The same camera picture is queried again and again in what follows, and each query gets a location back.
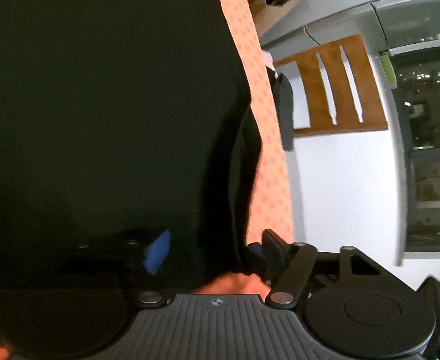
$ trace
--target ribbed surface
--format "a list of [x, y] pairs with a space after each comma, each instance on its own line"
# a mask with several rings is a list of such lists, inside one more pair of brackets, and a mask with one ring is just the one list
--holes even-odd
[[[177, 295], [138, 314], [128, 332], [88, 360], [346, 360], [312, 338], [291, 311], [256, 295]], [[413, 356], [411, 360], [421, 360]], [[10, 360], [22, 360], [13, 356]]]

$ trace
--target round black motor cover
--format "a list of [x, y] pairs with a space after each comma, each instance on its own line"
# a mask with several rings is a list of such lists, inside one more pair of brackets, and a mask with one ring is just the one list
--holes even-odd
[[413, 290], [326, 287], [304, 311], [312, 333], [356, 358], [391, 359], [418, 353], [430, 339], [435, 315]]
[[51, 277], [11, 290], [0, 307], [7, 348], [32, 359], [92, 354], [120, 337], [133, 310], [107, 277]]

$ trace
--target black fabric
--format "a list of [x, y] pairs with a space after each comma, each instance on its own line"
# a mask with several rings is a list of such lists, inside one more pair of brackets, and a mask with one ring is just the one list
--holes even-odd
[[219, 0], [0, 0], [0, 286], [166, 229], [142, 279], [242, 270], [260, 147]]
[[280, 125], [280, 136], [283, 150], [293, 150], [293, 89], [290, 81], [282, 73], [276, 77], [275, 71], [266, 68], [270, 87], [272, 88], [273, 101], [277, 109], [277, 118]]

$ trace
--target blue object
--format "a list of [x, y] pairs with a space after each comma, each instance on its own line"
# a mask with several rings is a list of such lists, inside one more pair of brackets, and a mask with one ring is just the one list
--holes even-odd
[[157, 274], [169, 251], [170, 230], [165, 230], [160, 237], [158, 237], [149, 247], [145, 249], [146, 257], [143, 261], [143, 266], [145, 267], [146, 271], [151, 275]]

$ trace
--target metal screw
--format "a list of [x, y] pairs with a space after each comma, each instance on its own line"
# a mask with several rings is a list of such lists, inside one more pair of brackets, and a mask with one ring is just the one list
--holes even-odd
[[270, 295], [270, 300], [278, 304], [289, 304], [293, 301], [293, 295], [288, 292], [274, 292]]
[[161, 295], [158, 292], [146, 291], [138, 295], [138, 300], [145, 304], [155, 304], [161, 301]]

